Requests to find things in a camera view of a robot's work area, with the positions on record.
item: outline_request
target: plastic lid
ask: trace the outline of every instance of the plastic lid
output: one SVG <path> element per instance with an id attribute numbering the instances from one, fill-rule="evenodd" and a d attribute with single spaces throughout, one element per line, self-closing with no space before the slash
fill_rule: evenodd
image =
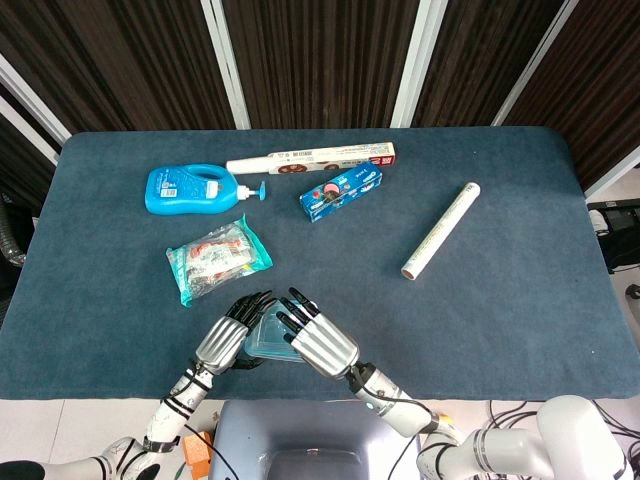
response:
<path id="1" fill-rule="evenodd" d="M 285 333 L 293 334 L 293 332 L 278 320 L 277 312 L 288 313 L 288 310 L 279 301 L 267 310 L 258 326 L 244 343 L 245 352 L 252 357 L 286 362 L 304 362 L 293 347 L 282 338 Z"/>

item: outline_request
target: table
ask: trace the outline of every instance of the table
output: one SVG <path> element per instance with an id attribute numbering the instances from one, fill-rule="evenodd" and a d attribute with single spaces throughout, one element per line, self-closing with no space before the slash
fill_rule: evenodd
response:
<path id="1" fill-rule="evenodd" d="M 298 196 L 335 175 L 267 181 L 212 216 L 153 216 L 148 172 L 273 151 L 392 141 L 379 189 L 311 224 Z M 460 188 L 482 193 L 427 269 L 400 267 Z M 167 247 L 239 218 L 274 267 L 180 305 Z M 82 133 L 64 146 L 0 331 L 0 397 L 155 398 L 238 297 L 297 286 L 417 398 L 631 396 L 640 358 L 566 144 L 537 127 Z M 348 398 L 304 364 L 216 379 L 219 398 Z"/>

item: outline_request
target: plastic food bag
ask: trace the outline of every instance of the plastic food bag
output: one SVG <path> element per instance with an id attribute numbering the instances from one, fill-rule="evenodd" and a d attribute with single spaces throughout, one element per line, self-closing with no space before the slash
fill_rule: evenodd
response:
<path id="1" fill-rule="evenodd" d="M 244 215 L 199 240 L 176 249 L 168 248 L 167 258 L 180 289 L 180 303 L 185 307 L 224 282 L 273 265 Z"/>

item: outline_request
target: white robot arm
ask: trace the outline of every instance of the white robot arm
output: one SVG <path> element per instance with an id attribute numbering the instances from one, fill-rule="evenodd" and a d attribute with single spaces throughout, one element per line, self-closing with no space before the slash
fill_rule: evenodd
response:
<path id="1" fill-rule="evenodd" d="M 164 454 L 178 444 L 180 431 L 213 386 L 213 377 L 239 363 L 238 353 L 263 313 L 271 292 L 243 297 L 217 320 L 196 350 L 196 360 L 164 397 L 151 418 L 142 445 L 126 437 L 97 457 L 62 465 L 17 461 L 0 464 L 0 480 L 153 480 Z"/>
<path id="2" fill-rule="evenodd" d="M 537 414 L 541 438 L 527 430 L 476 430 L 463 439 L 448 421 L 407 395 L 373 364 L 359 361 L 355 341 L 295 288 L 302 308 L 280 299 L 292 316 L 278 318 L 295 335 L 291 346 L 315 370 L 346 378 L 354 395 L 405 437 L 428 434 L 417 458 L 427 480 L 463 480 L 485 473 L 555 480 L 632 480 L 633 472 L 596 408 L 584 398 L 557 397 Z"/>

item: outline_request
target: robot finger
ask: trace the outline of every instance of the robot finger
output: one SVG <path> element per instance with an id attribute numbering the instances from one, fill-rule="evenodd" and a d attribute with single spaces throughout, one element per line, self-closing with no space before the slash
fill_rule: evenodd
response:
<path id="1" fill-rule="evenodd" d="M 260 309 L 260 306 L 271 298 L 271 290 L 267 290 L 264 293 L 258 292 L 253 295 L 247 304 L 245 310 L 241 312 L 240 316 L 236 318 L 240 323 L 245 325 L 249 322 L 255 313 Z"/>
<path id="2" fill-rule="evenodd" d="M 307 312 L 309 312 L 309 315 L 311 315 L 312 317 L 315 317 L 320 313 L 320 310 L 318 310 L 318 307 L 316 307 L 311 302 L 311 300 L 309 300 L 307 297 L 302 295 L 302 293 L 300 293 L 300 291 L 297 288 L 294 288 L 294 287 L 289 288 L 289 293 L 293 296 L 293 298 L 295 298 L 300 303 L 300 305 L 304 307 L 304 309 Z"/>
<path id="3" fill-rule="evenodd" d="M 302 310 L 296 307 L 288 298 L 282 297 L 280 302 L 293 314 L 294 317 L 296 317 L 296 319 L 300 321 L 300 323 L 302 323 L 303 326 L 313 320 Z"/>
<path id="4" fill-rule="evenodd" d="M 239 321 L 240 323 L 244 323 L 244 319 L 247 318 L 248 313 L 250 312 L 251 308 L 255 305 L 255 302 L 258 299 L 258 297 L 260 297 L 260 295 L 262 295 L 262 292 L 254 293 L 253 295 L 248 295 L 244 299 L 242 304 L 239 306 L 235 316 L 232 318 Z"/>
<path id="5" fill-rule="evenodd" d="M 295 333 L 296 335 L 300 333 L 300 330 L 302 330 L 303 328 L 303 326 L 298 324 L 296 320 L 294 320 L 284 312 L 276 313 L 276 317 L 278 317 L 278 320 L 284 323 L 289 328 L 289 330 L 293 331 L 293 333 Z"/>
<path id="6" fill-rule="evenodd" d="M 268 298 L 258 304 L 258 308 L 255 310 L 251 318 L 249 318 L 249 320 L 247 320 L 247 322 L 245 323 L 250 332 L 256 327 L 256 325 L 258 325 L 258 322 L 262 319 L 262 316 L 265 314 L 265 312 L 273 307 L 275 303 L 275 298 Z"/>
<path id="7" fill-rule="evenodd" d="M 227 313 L 225 314 L 225 316 L 230 317 L 230 318 L 236 318 L 236 316 L 238 315 L 238 313 L 240 312 L 240 310 L 245 305 L 245 303 L 247 302 L 248 299 L 249 299 L 249 295 L 246 295 L 246 296 L 236 300 L 234 302 L 234 304 L 231 305 L 229 310 L 227 310 Z"/>

